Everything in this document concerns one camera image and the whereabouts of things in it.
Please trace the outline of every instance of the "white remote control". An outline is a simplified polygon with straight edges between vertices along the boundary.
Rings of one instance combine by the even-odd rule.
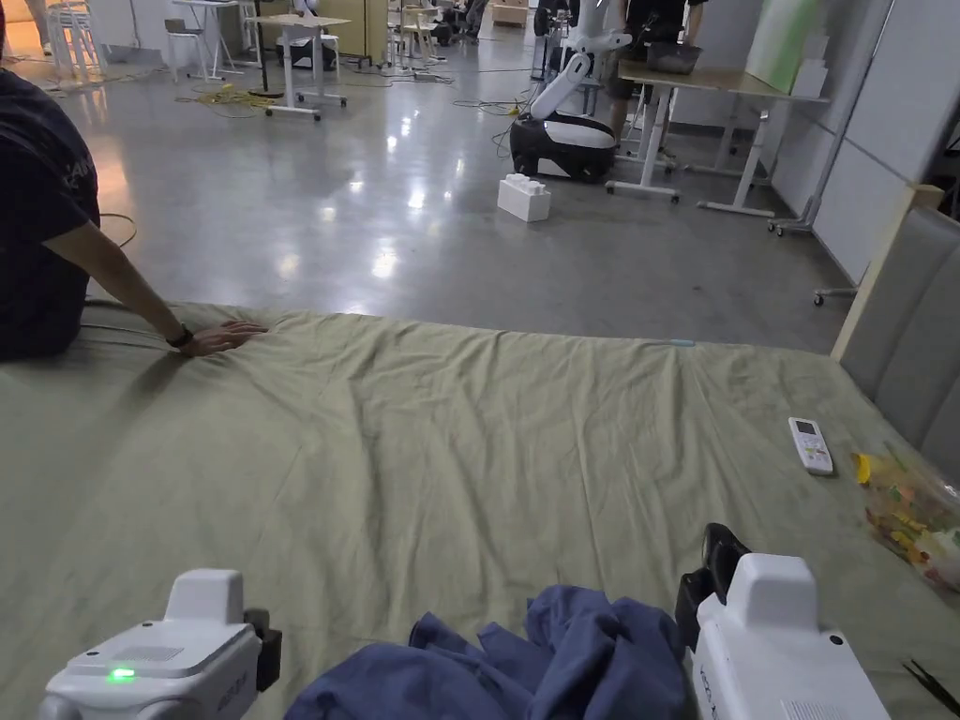
[[[793,444],[800,453],[800,460],[806,471],[812,475],[830,475],[833,473],[833,461],[820,427],[813,420],[790,418],[790,431]]]

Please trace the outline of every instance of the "blue cloth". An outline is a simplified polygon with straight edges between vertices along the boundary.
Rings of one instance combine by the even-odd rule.
[[[680,631],[664,611],[554,586],[527,604],[528,640],[495,623],[474,647],[428,613],[409,646],[369,645],[323,674],[285,720],[680,717]]]

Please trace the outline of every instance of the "cable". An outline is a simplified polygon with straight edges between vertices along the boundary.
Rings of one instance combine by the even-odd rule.
[[[202,85],[194,85],[190,88],[191,92],[200,93],[199,97],[196,98],[184,98],[177,97],[176,100],[178,103],[199,103],[205,108],[208,108],[213,114],[219,115],[220,117],[226,117],[230,120],[246,120],[247,118],[254,117],[255,112],[250,112],[248,114],[242,115],[233,115],[228,112],[221,112],[217,109],[217,106],[220,105],[238,105],[242,107],[249,108],[251,110],[255,109],[266,109],[273,106],[274,101],[269,98],[261,98],[257,95],[251,95],[247,90],[237,90],[233,87],[232,84],[227,83],[222,85],[219,89],[204,91],[198,89]]]
[[[134,237],[136,237],[136,221],[135,221],[130,215],[124,215],[124,214],[121,213],[121,212],[102,212],[102,213],[100,213],[100,218],[101,218],[101,220],[102,220],[103,218],[120,218],[121,220],[126,220],[126,221],[130,222],[130,224],[133,226],[133,233],[131,234],[130,237],[128,237],[128,238],[127,238],[126,240],[124,240],[123,242],[117,243],[116,240],[113,240],[113,238],[110,238],[110,240],[113,240],[113,242],[116,243],[116,246],[117,246],[118,248],[122,248],[122,247],[125,246],[127,243],[129,243],[131,240],[133,240]]]

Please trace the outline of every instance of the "tweezers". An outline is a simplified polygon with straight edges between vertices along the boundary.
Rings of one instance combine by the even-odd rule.
[[[920,683],[923,687],[925,687],[926,690],[931,695],[933,695],[933,697],[935,697],[937,700],[943,703],[943,705],[954,715],[956,715],[957,717],[960,717],[960,703],[956,701],[956,698],[950,695],[947,689],[940,684],[940,681],[938,681],[936,678],[934,678],[932,675],[926,672],[926,670],[924,670],[924,667],[920,665],[916,660],[913,660],[911,658],[910,662],[914,664],[917,670],[920,670],[919,673],[916,670],[914,670],[912,667],[910,667],[906,662],[901,662],[900,664],[903,665],[903,668],[908,673],[910,673],[914,678],[916,678],[917,682]]]

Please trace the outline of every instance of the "bed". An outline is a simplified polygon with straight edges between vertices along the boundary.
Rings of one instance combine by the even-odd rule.
[[[844,340],[838,363],[179,312],[271,332],[185,361],[134,315],[94,303],[65,356],[0,368],[6,717],[32,717],[73,655],[162,615],[188,568],[242,570],[248,604],[284,631],[281,680],[250,715],[278,718],[327,667],[372,640],[405,641],[426,611],[467,636],[490,620],[518,630],[526,599],[554,583],[672,609],[712,520],[756,550],[806,558],[825,618],[893,717],[946,713],[904,657],[960,694],[960,616],[871,539],[852,479],[852,451],[914,454],[841,364],[864,340]],[[804,472],[791,415],[820,422],[836,478]]]

